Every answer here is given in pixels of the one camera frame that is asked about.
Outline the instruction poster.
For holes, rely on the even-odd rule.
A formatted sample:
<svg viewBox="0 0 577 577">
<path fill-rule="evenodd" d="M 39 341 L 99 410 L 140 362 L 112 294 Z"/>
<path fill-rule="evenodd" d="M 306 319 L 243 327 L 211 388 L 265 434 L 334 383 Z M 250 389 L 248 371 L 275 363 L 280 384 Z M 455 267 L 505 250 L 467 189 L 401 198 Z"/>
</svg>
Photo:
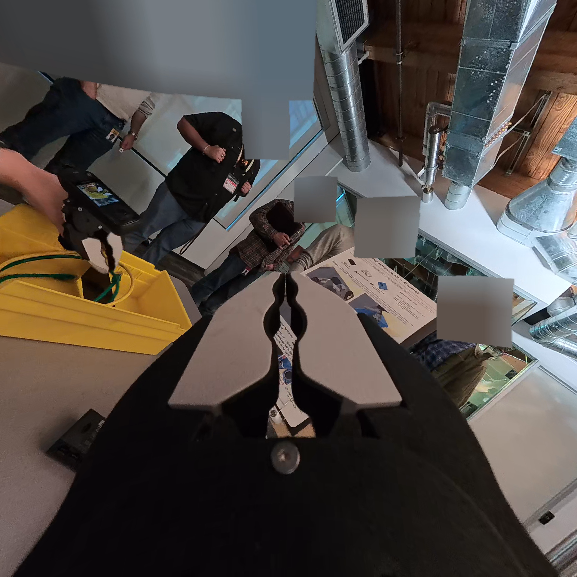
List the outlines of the instruction poster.
<svg viewBox="0 0 577 577">
<path fill-rule="evenodd" d="M 366 315 L 398 343 L 410 347 L 436 329 L 437 305 L 377 258 L 358 258 L 348 249 L 302 273 L 339 297 L 355 313 Z M 297 340 L 290 326 L 291 309 L 280 308 L 278 347 L 279 397 L 270 410 L 276 432 L 300 431 L 309 425 L 292 397 L 292 352 Z"/>
</svg>

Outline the large silver elbow duct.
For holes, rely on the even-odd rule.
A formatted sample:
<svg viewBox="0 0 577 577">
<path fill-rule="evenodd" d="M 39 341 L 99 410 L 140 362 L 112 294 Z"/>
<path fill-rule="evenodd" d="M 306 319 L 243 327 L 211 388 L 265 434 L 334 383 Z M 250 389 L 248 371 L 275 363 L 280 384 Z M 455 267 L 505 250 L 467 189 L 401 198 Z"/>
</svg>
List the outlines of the large silver elbow duct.
<svg viewBox="0 0 577 577">
<path fill-rule="evenodd" d="M 576 120 L 552 153 L 560 159 L 550 175 L 511 199 L 496 226 L 576 284 Z"/>
</svg>

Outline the person's left hand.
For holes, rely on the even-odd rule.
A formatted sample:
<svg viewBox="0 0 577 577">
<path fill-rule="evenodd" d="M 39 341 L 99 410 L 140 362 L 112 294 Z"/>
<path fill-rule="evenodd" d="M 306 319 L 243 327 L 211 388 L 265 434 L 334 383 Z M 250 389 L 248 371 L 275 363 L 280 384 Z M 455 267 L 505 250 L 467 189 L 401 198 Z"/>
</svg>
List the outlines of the person's left hand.
<svg viewBox="0 0 577 577">
<path fill-rule="evenodd" d="M 30 177 L 23 196 L 30 205 L 47 216 L 60 235 L 63 234 L 65 218 L 62 208 L 68 193 L 56 175 L 37 169 Z"/>
</svg>

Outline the silver spiral duct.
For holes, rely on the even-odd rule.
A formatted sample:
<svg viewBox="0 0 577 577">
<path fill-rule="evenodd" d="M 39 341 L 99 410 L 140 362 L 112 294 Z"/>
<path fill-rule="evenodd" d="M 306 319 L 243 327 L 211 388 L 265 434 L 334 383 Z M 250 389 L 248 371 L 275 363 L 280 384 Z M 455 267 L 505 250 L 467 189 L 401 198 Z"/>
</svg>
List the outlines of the silver spiral duct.
<svg viewBox="0 0 577 577">
<path fill-rule="evenodd" d="M 315 40 L 314 94 L 321 112 L 327 140 L 340 133 L 343 162 L 351 172 L 361 172 L 371 163 L 366 131 L 361 77 L 355 46 L 337 54 Z"/>
</svg>

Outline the black ethernet switch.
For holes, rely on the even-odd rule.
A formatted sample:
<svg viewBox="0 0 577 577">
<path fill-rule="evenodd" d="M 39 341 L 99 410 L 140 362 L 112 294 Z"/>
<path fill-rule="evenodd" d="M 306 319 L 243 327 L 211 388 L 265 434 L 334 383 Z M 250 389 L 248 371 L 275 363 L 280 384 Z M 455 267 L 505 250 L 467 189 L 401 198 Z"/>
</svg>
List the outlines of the black ethernet switch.
<svg viewBox="0 0 577 577">
<path fill-rule="evenodd" d="M 46 451 L 46 455 L 69 470 L 77 472 L 104 423 L 104 416 L 93 409 L 88 410 L 54 441 Z"/>
</svg>

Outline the yellow plastic bin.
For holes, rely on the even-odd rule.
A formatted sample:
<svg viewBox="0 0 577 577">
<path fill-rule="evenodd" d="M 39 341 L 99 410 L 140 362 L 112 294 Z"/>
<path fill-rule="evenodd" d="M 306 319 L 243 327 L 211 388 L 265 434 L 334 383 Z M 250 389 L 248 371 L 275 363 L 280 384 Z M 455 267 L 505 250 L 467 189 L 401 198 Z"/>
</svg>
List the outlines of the yellow plastic bin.
<svg viewBox="0 0 577 577">
<path fill-rule="evenodd" d="M 166 271 L 123 252 L 110 303 L 88 298 L 89 262 L 20 204 L 1 216 L 1 335 L 156 355 L 192 322 Z"/>
</svg>

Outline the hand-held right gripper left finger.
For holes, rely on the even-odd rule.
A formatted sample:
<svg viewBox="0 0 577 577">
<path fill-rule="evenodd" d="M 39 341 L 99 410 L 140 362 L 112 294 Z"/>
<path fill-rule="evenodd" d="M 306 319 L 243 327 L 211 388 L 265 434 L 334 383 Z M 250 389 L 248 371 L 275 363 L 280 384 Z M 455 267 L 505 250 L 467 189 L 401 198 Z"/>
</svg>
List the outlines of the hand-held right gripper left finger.
<svg viewBox="0 0 577 577">
<path fill-rule="evenodd" d="M 172 396 L 171 408 L 268 413 L 279 395 L 275 335 L 285 274 L 272 272 L 225 302 L 212 316 Z"/>
</svg>

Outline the rectangular silver duct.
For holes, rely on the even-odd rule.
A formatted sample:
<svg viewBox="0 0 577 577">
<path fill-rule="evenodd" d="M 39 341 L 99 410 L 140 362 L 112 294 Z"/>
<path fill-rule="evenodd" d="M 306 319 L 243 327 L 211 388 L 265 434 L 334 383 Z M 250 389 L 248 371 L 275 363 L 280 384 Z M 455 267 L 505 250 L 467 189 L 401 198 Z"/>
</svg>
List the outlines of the rectangular silver duct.
<svg viewBox="0 0 577 577">
<path fill-rule="evenodd" d="M 493 167 L 556 1 L 468 1 L 443 176 L 472 187 Z"/>
</svg>

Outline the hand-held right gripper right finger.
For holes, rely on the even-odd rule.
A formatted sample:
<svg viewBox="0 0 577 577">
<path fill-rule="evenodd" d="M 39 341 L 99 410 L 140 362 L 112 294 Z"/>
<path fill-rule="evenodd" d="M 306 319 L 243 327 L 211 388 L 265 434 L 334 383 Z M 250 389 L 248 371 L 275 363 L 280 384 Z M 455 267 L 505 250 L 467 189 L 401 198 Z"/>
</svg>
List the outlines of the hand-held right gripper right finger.
<svg viewBox="0 0 577 577">
<path fill-rule="evenodd" d="M 393 408 L 401 396 L 359 317 L 340 297 L 303 275 L 285 276 L 292 309 L 292 395 L 303 411 Z"/>
</svg>

